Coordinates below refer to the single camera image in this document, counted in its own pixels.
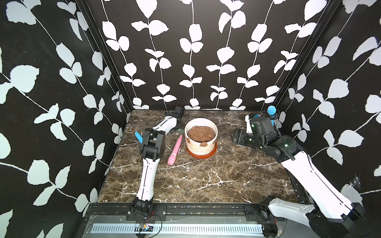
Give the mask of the white ceramic pot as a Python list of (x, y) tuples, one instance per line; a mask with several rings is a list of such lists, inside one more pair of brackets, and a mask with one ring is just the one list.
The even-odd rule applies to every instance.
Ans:
[[(207, 126), (211, 127), (216, 137), (209, 142), (195, 142), (188, 137), (188, 131), (194, 126)], [(186, 149), (190, 155), (199, 159), (206, 159), (211, 157), (217, 150), (217, 136), (218, 128), (214, 122), (206, 118), (196, 118), (190, 120), (185, 127), (185, 137), (186, 137)]]

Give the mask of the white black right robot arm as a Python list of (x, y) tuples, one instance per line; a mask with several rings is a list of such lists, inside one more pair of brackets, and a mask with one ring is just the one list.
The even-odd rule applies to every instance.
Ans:
[(273, 157), (313, 200), (312, 204), (299, 204), (268, 196), (260, 203), (261, 212), (305, 225), (321, 238), (343, 238), (361, 230), (367, 223), (363, 205), (341, 194), (294, 138), (281, 136), (269, 117), (249, 114), (245, 120), (246, 130), (235, 130), (233, 142)]

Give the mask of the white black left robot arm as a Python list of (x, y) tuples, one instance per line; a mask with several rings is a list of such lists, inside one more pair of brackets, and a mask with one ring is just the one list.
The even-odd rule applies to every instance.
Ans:
[(165, 152), (166, 135), (183, 127), (182, 117), (185, 109), (177, 106), (174, 111), (166, 112), (161, 123), (146, 128), (140, 144), (140, 155), (143, 158), (143, 170), (137, 196), (132, 208), (145, 217), (153, 214), (154, 182), (160, 159)]

